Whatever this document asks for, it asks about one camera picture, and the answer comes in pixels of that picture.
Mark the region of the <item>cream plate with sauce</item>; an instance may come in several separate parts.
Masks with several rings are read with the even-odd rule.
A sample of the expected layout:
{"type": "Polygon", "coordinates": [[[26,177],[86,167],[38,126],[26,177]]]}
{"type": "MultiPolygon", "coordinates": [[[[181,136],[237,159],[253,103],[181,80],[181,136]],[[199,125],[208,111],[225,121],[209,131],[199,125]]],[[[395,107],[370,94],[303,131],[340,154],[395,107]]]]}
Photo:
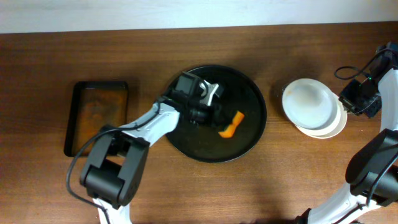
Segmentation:
{"type": "Polygon", "coordinates": [[[328,139],[328,138],[332,138],[334,136],[336,136],[337,134],[339,134],[340,132],[342,132],[342,130],[345,128],[347,120],[348,120],[348,115],[347,112],[345,111],[343,104],[341,102],[338,102],[338,106],[340,109],[340,120],[337,124],[337,126],[329,133],[327,134],[323,134],[323,135],[318,135],[318,134],[310,134],[310,131],[304,128],[301,128],[299,126],[296,126],[296,128],[301,131],[302,133],[304,133],[307,136],[310,136],[312,138],[317,138],[317,139],[328,139]]]}

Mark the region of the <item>green orange sponge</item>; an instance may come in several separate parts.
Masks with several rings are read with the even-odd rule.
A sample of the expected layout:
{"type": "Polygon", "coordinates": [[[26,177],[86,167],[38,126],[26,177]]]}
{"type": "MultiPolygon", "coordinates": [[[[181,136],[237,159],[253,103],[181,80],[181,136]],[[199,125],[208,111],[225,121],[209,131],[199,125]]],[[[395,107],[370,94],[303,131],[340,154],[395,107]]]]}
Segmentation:
{"type": "Polygon", "coordinates": [[[242,112],[237,111],[231,122],[224,128],[224,130],[219,131],[218,134],[225,139],[232,138],[237,127],[241,124],[244,117],[245,115],[242,112]]]}

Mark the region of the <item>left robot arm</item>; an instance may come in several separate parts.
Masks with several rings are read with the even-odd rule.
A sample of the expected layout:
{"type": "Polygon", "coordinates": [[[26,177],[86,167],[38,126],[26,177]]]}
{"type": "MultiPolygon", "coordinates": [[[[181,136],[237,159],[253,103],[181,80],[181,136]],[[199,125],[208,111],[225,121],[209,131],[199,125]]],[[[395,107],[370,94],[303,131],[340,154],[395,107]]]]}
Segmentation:
{"type": "Polygon", "coordinates": [[[129,204],[137,192],[149,148],[181,121],[211,124],[221,109],[219,83],[178,81],[137,120],[105,126],[85,146],[93,148],[80,174],[101,223],[130,223],[129,204]]]}

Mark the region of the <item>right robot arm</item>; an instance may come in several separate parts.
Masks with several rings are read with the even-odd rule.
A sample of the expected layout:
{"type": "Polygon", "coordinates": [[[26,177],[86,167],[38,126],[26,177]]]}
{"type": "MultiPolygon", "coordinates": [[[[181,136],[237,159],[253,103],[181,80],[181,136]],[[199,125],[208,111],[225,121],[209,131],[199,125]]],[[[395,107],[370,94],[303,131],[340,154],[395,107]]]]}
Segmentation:
{"type": "Polygon", "coordinates": [[[357,74],[365,81],[348,77],[338,99],[355,115],[372,118],[380,112],[380,132],[352,157],[342,188],[319,207],[297,216],[294,223],[357,223],[361,215],[397,202],[397,44],[378,47],[357,74]]]}

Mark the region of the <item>grey plate with sauce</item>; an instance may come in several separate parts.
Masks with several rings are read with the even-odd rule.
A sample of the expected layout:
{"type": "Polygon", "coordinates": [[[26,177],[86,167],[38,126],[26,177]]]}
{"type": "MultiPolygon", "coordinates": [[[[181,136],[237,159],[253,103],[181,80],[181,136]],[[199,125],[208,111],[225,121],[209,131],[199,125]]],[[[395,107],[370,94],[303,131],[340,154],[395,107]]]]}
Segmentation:
{"type": "Polygon", "coordinates": [[[326,132],[341,118],[335,94],[318,80],[301,78],[289,83],[282,94],[282,108],[294,125],[326,132]]]}

